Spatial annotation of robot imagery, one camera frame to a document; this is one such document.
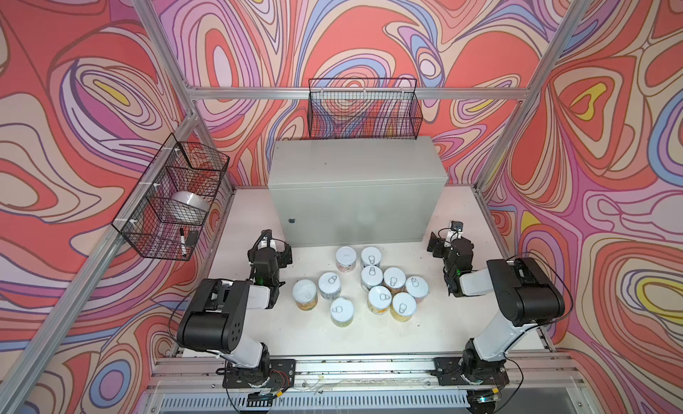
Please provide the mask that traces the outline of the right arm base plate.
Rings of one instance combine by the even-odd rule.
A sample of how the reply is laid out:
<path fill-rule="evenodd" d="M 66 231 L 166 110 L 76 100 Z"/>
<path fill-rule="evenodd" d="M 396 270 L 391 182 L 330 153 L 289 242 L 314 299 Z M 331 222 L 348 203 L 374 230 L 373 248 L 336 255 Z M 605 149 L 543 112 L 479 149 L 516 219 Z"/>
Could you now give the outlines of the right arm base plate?
<path fill-rule="evenodd" d="M 487 362 L 477 358 L 437 357 L 430 375 L 440 386 L 506 387 L 510 383 L 503 361 Z"/>

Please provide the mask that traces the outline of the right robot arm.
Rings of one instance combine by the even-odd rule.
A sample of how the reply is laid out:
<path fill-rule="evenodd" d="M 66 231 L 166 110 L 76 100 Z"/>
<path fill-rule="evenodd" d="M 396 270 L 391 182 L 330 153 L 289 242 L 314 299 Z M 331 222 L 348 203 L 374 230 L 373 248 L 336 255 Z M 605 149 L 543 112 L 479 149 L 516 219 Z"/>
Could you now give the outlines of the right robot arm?
<path fill-rule="evenodd" d="M 496 296 L 498 312 L 478 337 L 470 339 L 457 367 L 471 383 L 503 369 L 508 351 L 530 330 L 558 321 L 566 313 L 564 296 L 532 257 L 491 259 L 472 268 L 474 244 L 452 231 L 430 235 L 427 251 L 443 261 L 448 293 L 456 298 Z"/>

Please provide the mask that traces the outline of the green label can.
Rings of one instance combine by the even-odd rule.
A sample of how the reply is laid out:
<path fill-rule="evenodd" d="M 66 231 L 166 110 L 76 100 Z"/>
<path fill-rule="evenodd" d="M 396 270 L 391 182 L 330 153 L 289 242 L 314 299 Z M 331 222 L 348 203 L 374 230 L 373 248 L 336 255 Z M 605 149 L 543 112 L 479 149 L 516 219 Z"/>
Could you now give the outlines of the green label can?
<path fill-rule="evenodd" d="M 335 326 L 345 328 L 351 325 L 355 315 L 355 307 L 347 298 L 336 298 L 330 306 L 331 320 Z"/>

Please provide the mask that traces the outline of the yellow orange label can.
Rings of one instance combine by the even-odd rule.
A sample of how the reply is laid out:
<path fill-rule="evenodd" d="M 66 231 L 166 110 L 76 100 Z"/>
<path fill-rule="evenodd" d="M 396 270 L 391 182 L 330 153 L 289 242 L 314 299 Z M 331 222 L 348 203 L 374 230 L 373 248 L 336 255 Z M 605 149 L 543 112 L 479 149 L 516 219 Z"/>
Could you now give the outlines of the yellow orange label can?
<path fill-rule="evenodd" d="M 292 289 L 293 299 L 302 311 L 310 311 L 318 304 L 318 287 L 308 279 L 295 282 Z"/>

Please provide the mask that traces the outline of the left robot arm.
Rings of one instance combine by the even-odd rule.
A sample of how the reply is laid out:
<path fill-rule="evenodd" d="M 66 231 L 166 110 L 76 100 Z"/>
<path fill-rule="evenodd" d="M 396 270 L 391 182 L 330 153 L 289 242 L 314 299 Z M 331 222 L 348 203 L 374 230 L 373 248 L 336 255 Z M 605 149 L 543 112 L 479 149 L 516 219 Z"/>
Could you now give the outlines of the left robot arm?
<path fill-rule="evenodd" d="M 219 355 L 242 370 L 259 369 L 270 360 L 267 346 L 245 333 L 247 312 L 275 306 L 285 285 L 280 271 L 293 263 L 292 248 L 266 229 L 247 250 L 247 260 L 245 280 L 202 280 L 176 331 L 179 347 Z"/>

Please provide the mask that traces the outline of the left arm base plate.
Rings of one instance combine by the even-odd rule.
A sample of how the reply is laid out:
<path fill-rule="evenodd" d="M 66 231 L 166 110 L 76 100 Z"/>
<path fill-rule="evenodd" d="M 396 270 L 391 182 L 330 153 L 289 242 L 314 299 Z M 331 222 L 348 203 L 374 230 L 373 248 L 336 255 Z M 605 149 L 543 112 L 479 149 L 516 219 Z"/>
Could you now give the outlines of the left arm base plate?
<path fill-rule="evenodd" d="M 296 360 L 270 359 L 254 369 L 239 368 L 226 362 L 222 369 L 222 386 L 231 389 L 286 391 L 295 384 Z"/>

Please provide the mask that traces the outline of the pink label can plain lid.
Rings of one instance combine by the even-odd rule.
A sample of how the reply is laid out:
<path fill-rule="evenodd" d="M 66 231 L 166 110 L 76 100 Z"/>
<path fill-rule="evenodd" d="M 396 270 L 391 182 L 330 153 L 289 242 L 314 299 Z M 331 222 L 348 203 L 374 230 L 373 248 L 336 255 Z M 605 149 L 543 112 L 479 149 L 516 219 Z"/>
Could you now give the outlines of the pink label can plain lid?
<path fill-rule="evenodd" d="M 338 248 L 335 254 L 336 266 L 339 272 L 349 273 L 356 268 L 358 256 L 352 247 L 343 246 Z"/>

